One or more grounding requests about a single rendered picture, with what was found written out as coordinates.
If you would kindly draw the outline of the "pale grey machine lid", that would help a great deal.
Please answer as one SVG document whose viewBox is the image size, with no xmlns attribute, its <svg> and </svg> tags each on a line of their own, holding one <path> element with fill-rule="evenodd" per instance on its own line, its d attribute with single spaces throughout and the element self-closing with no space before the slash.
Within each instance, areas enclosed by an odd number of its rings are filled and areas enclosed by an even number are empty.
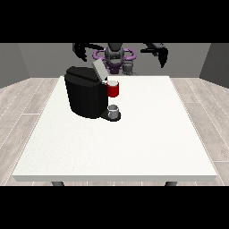
<svg viewBox="0 0 229 229">
<path fill-rule="evenodd" d="M 92 63 L 92 66 L 93 66 L 94 70 L 96 71 L 99 79 L 101 81 L 104 81 L 108 76 L 108 72 L 107 72 L 106 67 L 104 66 L 102 60 L 97 59 L 96 61 L 94 61 Z"/>
</svg>

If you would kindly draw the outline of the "red pod holder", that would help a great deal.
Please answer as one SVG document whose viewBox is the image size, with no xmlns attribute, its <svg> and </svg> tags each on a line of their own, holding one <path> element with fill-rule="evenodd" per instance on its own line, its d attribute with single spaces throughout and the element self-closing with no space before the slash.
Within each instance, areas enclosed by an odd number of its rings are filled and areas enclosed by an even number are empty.
<svg viewBox="0 0 229 229">
<path fill-rule="evenodd" d="M 107 95 L 111 98 L 115 98 L 119 95 L 119 82 L 108 81 L 106 83 Z"/>
</svg>

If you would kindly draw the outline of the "small grey cup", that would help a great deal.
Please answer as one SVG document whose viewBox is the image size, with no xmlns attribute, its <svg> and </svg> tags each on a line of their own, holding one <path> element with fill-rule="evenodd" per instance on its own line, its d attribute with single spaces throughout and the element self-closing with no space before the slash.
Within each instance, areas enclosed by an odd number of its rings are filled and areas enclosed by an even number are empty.
<svg viewBox="0 0 229 229">
<path fill-rule="evenodd" d="M 107 108 L 107 112 L 108 112 L 108 117 L 111 119 L 115 119 L 118 117 L 119 115 L 119 108 L 117 105 L 110 105 Z"/>
</svg>

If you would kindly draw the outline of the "small grey coffee pod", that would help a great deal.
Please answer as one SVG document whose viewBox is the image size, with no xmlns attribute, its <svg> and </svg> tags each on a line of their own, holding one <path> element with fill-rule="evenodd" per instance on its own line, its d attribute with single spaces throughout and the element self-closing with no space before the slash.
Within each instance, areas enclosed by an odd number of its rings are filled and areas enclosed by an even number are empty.
<svg viewBox="0 0 229 229">
<path fill-rule="evenodd" d="M 125 61 L 123 63 L 123 73 L 131 74 L 133 68 L 133 61 Z"/>
</svg>

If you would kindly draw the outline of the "black coffee machine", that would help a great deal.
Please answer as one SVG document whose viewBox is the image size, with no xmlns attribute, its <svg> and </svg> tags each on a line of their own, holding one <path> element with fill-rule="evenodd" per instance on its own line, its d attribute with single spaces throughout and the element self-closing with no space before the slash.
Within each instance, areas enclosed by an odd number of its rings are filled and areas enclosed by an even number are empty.
<svg viewBox="0 0 229 229">
<path fill-rule="evenodd" d="M 121 119 L 121 113 L 115 119 L 108 117 L 108 99 L 106 83 L 101 81 L 93 68 L 70 67 L 64 75 L 65 86 L 71 110 L 85 118 L 104 118 L 110 122 Z"/>
</svg>

